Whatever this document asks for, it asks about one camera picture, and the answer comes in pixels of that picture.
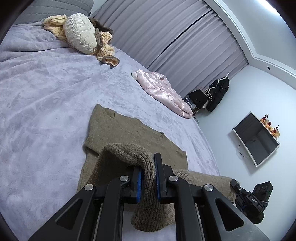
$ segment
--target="ceiling light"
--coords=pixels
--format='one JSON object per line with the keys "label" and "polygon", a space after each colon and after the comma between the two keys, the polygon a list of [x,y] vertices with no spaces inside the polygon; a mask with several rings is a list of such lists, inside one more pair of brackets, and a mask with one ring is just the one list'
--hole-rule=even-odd
{"label": "ceiling light", "polygon": [[265,7],[268,11],[274,13],[274,14],[279,14],[276,9],[271,6],[266,0],[257,0],[263,7]]}

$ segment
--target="gray curtain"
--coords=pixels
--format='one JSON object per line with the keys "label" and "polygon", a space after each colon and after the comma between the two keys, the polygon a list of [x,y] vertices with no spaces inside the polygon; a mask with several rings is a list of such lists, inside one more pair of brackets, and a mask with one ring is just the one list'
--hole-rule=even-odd
{"label": "gray curtain", "polygon": [[114,30],[114,46],[166,75],[182,98],[248,64],[203,0],[107,0],[94,18]]}

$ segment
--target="ceiling molding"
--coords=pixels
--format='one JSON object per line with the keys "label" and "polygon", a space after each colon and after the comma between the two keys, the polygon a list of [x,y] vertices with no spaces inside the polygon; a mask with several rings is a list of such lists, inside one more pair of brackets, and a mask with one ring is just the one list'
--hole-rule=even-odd
{"label": "ceiling molding", "polygon": [[204,1],[219,15],[230,29],[250,65],[272,74],[296,89],[296,70],[275,59],[258,54],[244,27],[223,0]]}

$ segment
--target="black coat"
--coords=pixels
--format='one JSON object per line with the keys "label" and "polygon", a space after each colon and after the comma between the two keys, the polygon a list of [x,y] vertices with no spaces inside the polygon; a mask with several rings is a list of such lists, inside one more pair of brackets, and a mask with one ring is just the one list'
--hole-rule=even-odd
{"label": "black coat", "polygon": [[[218,83],[218,80],[215,80],[210,87],[216,86]],[[207,110],[209,112],[212,112],[216,106],[220,103],[222,100],[223,96],[227,92],[229,88],[229,79],[226,78],[224,80],[219,81],[219,85],[216,88],[213,88],[210,90],[210,94],[212,96],[212,99],[209,99],[209,102],[207,104]]]}

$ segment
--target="metal screw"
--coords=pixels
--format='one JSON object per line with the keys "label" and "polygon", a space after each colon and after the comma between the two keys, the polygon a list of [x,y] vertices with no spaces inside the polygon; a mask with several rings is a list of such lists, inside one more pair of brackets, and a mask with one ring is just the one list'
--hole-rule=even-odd
{"label": "metal screw", "polygon": [[121,176],[119,178],[119,180],[122,181],[122,182],[126,182],[128,180],[128,176]]}
{"label": "metal screw", "polygon": [[207,185],[205,185],[205,190],[211,192],[214,190],[214,187],[211,184],[207,184]]}
{"label": "metal screw", "polygon": [[92,184],[86,184],[84,186],[84,189],[87,190],[87,191],[90,191],[90,190],[93,190],[94,186]]}
{"label": "metal screw", "polygon": [[176,182],[176,181],[178,181],[178,177],[175,176],[175,175],[172,175],[172,176],[169,177],[169,180],[172,181],[172,182]]}

